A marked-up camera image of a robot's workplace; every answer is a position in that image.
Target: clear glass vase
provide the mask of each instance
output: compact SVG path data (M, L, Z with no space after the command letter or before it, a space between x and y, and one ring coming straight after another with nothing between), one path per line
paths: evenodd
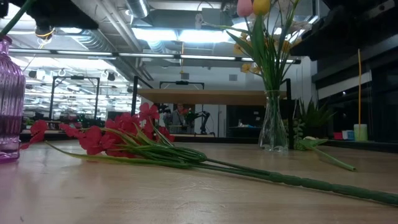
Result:
M24 107L25 76L11 58L8 49L12 40L0 40L0 164L19 158Z
M266 91L266 115L262 124L259 146L268 151L287 152L288 142L280 115L280 91Z

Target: purple glass vase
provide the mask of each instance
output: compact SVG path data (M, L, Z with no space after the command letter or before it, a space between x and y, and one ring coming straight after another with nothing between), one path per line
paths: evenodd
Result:
M12 40L0 40L0 163L19 158L19 134L24 108L25 76L11 58Z

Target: shelf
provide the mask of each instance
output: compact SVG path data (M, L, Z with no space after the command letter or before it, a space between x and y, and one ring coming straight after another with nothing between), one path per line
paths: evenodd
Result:
M285 98L286 92L281 93L281 98ZM139 89L138 95L153 103L194 105L265 106L267 101L264 91Z

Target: red flower bouquet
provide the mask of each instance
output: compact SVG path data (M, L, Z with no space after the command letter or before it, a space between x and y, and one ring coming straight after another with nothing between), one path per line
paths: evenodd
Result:
M120 164L152 164L180 169L209 169L228 172L246 177L302 186L310 189L332 191L342 195L372 199L378 202L398 205L398 195L378 192L349 185L330 184L319 180L282 175L277 172L253 169L227 162L207 158L202 152L178 147L172 144L174 136L166 128L156 129L153 119L159 119L157 107L149 107L144 103L141 112L131 116L124 113L115 121L108 120L105 128L92 126L88 129L77 130L69 125L61 124L60 128L70 136L79 140L80 146L86 151L84 154L65 152L49 142L45 142L55 150L68 156L98 162L113 162ZM31 144L42 141L47 129L45 121L36 121L31 128L32 139L23 144L21 149L27 149Z

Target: pink tulip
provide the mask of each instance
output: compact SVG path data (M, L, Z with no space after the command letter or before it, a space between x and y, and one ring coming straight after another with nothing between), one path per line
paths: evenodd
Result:
M253 13L251 0L238 0L237 12L240 17L250 16Z

